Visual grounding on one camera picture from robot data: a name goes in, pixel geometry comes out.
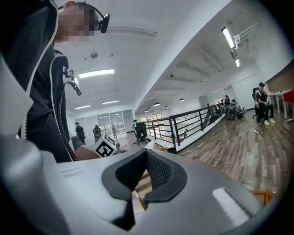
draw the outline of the ceiling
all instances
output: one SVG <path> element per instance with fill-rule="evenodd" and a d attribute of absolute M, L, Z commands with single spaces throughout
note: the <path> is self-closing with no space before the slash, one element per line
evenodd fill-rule
<path fill-rule="evenodd" d="M 57 6 L 66 0 L 56 0 Z M 109 13 L 111 18 L 105 34 L 95 33 L 88 39 L 69 42 L 57 46 L 68 57 L 70 69 L 74 74 L 114 68 L 114 74 L 80 79 L 82 92 L 77 96 L 70 87 L 66 87 L 67 111 L 79 114 L 105 107 L 102 102 L 120 100 L 119 105 L 134 102 L 134 90 L 140 78 L 138 69 L 146 49 L 151 45 L 164 16 L 165 9 L 171 4 L 168 0 L 88 0 L 102 14 Z M 92 52 L 98 58 L 92 59 Z M 76 107 L 91 105 L 86 109 Z"/>
<path fill-rule="evenodd" d="M 155 102 L 161 103 L 161 106 L 156 107 L 156 110 L 159 111 L 163 110 L 165 106 L 178 105 L 180 98 L 189 100 L 216 90 L 210 85 L 209 80 L 218 77 L 218 75 L 219 79 L 226 79 L 223 76 L 224 71 L 230 70 L 235 73 L 242 68 L 242 65 L 253 60 L 257 46 L 256 36 L 260 33 L 260 30 L 257 29 L 253 35 L 240 43 L 240 47 L 236 51 L 241 66 L 237 68 L 221 29 L 227 27 L 233 36 L 257 22 L 259 22 L 258 14 L 253 11 L 252 6 L 246 5 L 226 22 L 220 23 L 217 31 L 211 32 L 210 36 L 201 45 L 194 48 L 170 75 L 150 90 L 136 111 L 136 115 L 144 113 L 147 108 L 153 108 Z"/>

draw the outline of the recessed light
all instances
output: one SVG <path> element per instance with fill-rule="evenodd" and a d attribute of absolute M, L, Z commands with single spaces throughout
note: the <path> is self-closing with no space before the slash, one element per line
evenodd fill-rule
<path fill-rule="evenodd" d="M 224 34 L 224 36 L 226 37 L 226 40 L 228 41 L 229 46 L 231 48 L 233 48 L 235 45 L 234 45 L 234 42 L 232 40 L 232 37 L 231 37 L 231 35 L 229 33 L 229 30 L 226 27 L 224 27 L 221 31 Z"/>
<path fill-rule="evenodd" d="M 77 107 L 77 108 L 75 108 L 75 109 L 87 108 L 87 107 L 91 107 L 91 105 L 86 105 L 86 106 L 82 106 L 82 107 Z"/>
<path fill-rule="evenodd" d="M 240 60 L 236 59 L 235 62 L 236 62 L 237 67 L 239 67 L 240 66 Z"/>
<path fill-rule="evenodd" d="M 111 104 L 111 103 L 116 103 L 116 102 L 119 102 L 119 101 L 109 101 L 109 102 L 103 102 L 102 104 L 105 105 L 105 104 Z"/>
<path fill-rule="evenodd" d="M 104 74 L 112 74 L 114 73 L 114 69 L 104 69 L 104 70 L 96 70 L 92 72 L 87 72 L 87 73 L 81 73 L 79 74 L 80 78 L 88 78 L 92 76 L 98 76 L 98 75 L 104 75 Z"/>

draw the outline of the black jacket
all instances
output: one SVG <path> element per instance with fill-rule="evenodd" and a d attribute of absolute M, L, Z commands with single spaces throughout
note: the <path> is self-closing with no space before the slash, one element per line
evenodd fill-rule
<path fill-rule="evenodd" d="M 57 105 L 63 89 L 63 67 L 68 68 L 67 58 L 57 51 L 53 52 L 54 58 L 47 77 L 50 86 L 43 87 L 50 96 L 48 95 L 42 102 L 39 100 L 36 102 L 37 93 L 40 91 L 37 86 L 32 86 L 33 83 L 39 82 L 35 73 L 42 66 L 45 52 L 53 50 L 58 9 L 51 0 L 31 0 L 21 4 L 15 11 L 17 17 L 12 17 L 6 25 L 9 33 L 2 40 L 5 47 L 1 48 L 14 77 L 34 101 L 19 134 L 22 139 L 35 143 L 39 149 L 52 152 L 57 162 L 72 161 L 61 138 L 61 127 L 57 123 Z M 65 114 L 65 98 L 63 98 L 62 126 L 69 141 Z"/>

